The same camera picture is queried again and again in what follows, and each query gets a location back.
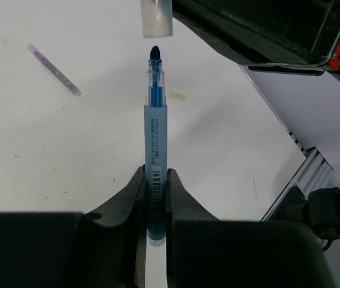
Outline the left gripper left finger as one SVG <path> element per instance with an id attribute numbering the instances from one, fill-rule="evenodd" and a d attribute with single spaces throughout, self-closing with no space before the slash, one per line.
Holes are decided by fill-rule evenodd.
<path id="1" fill-rule="evenodd" d="M 145 287 L 145 167 L 104 204 L 87 213 L 96 226 L 90 240 L 92 279 L 103 287 Z"/>

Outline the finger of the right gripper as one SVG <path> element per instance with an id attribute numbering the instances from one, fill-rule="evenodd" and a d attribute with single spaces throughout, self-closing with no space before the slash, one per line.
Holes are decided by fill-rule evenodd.
<path id="1" fill-rule="evenodd" d="M 173 1 L 174 17 L 238 64 L 313 65 L 331 1 Z"/>

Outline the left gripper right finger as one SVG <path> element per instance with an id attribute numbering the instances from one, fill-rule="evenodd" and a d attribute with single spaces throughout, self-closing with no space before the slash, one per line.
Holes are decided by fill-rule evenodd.
<path id="1" fill-rule="evenodd" d="M 204 229 L 218 219 L 184 187 L 174 169 L 167 172 L 166 277 L 168 287 L 197 286 L 211 256 Z"/>

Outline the blue highlighter pen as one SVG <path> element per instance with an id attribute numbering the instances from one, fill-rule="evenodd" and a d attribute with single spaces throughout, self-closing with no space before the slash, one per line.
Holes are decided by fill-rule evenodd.
<path id="1" fill-rule="evenodd" d="M 145 177 L 148 200 L 147 235 L 150 245 L 165 243 L 165 188 L 167 183 L 168 107 L 160 49 L 150 51 L 144 105 Z"/>

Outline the purple highlighter pen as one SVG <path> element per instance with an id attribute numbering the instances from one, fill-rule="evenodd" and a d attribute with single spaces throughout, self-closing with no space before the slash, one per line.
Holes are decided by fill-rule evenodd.
<path id="1" fill-rule="evenodd" d="M 52 73 L 72 94 L 80 96 L 82 93 L 80 89 L 73 84 L 56 66 L 50 61 L 43 65 L 50 73 Z"/>

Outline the clear pen cap pink tint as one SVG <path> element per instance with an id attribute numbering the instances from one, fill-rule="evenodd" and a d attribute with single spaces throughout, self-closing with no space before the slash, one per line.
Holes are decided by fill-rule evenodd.
<path id="1" fill-rule="evenodd" d="M 26 47 L 27 51 L 33 55 L 41 64 L 45 65 L 49 60 L 33 45 L 28 44 Z"/>

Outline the clear pen cap yellow tint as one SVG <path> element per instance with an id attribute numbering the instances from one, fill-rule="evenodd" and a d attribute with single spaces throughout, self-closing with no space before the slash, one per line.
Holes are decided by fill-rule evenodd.
<path id="1" fill-rule="evenodd" d="M 169 97 L 170 98 L 174 98 L 174 99 L 178 99 L 178 100 L 181 100 L 181 101 L 185 101 L 186 98 L 187 98 L 187 95 L 186 94 L 182 94 L 182 93 L 171 92 L 169 94 Z"/>

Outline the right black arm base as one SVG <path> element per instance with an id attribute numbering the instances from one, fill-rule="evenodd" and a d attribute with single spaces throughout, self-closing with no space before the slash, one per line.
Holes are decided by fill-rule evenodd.
<path id="1" fill-rule="evenodd" d="M 307 225 L 321 240 L 340 239 L 340 188 L 322 188 L 305 196 L 298 186 L 287 195 L 270 217 Z"/>

